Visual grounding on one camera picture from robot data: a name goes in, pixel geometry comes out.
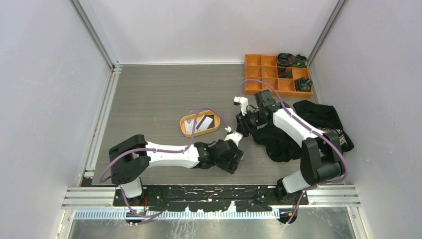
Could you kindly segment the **orange oval plastic tray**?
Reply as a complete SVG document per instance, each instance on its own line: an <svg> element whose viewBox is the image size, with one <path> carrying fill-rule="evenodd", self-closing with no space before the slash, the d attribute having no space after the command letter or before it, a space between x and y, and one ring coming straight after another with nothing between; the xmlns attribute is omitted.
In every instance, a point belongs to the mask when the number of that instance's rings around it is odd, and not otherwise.
<svg viewBox="0 0 422 239"><path fill-rule="evenodd" d="M196 131L196 126L204 115L216 115L217 118L218 118L218 126L215 127L215 128L206 129L204 131ZM185 116L180 120L180 128L181 128L182 134L185 137L191 137L193 129L195 129L194 136L199 136L199 135L214 132L214 131L219 129L220 124L221 124L220 117L216 113L214 113L210 110L199 112L197 118L195 118L195 114L192 114L192 115L189 115L189 116Z"/></svg>

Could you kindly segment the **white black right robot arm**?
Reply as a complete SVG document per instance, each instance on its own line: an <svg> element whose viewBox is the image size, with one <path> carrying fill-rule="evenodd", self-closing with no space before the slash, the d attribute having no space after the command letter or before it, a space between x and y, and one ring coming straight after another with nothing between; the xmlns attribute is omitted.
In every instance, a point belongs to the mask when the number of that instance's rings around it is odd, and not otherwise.
<svg viewBox="0 0 422 239"><path fill-rule="evenodd" d="M254 97L256 107L246 97L234 97L234 105L240 107L236 115L237 132L244 137L252 136L275 162L300 160L297 172L277 181L276 197L281 204L291 203L301 190L346 175L336 132L312 126L283 101L275 101L269 90Z"/></svg>

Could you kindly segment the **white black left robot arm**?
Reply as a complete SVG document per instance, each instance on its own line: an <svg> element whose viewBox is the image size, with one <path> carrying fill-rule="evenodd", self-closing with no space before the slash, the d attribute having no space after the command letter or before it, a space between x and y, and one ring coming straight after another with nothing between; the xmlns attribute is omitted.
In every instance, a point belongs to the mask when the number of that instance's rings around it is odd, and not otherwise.
<svg viewBox="0 0 422 239"><path fill-rule="evenodd" d="M238 168L244 152L239 149L242 134L229 133L225 139L212 143L195 142L187 146L160 145L136 134L108 151L110 164L106 172L115 185L123 188L125 198L134 206L143 203L140 175L147 168L179 166L209 169L218 167L230 174Z"/></svg>

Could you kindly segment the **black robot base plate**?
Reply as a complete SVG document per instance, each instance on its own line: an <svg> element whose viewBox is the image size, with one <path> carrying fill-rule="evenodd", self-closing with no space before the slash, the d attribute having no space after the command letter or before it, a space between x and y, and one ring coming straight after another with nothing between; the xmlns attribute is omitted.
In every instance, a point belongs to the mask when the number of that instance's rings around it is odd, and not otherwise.
<svg viewBox="0 0 422 239"><path fill-rule="evenodd" d="M225 212L234 205L237 212L268 212L274 206L308 204L301 191L289 196L273 185L147 185L129 205L151 211Z"/></svg>

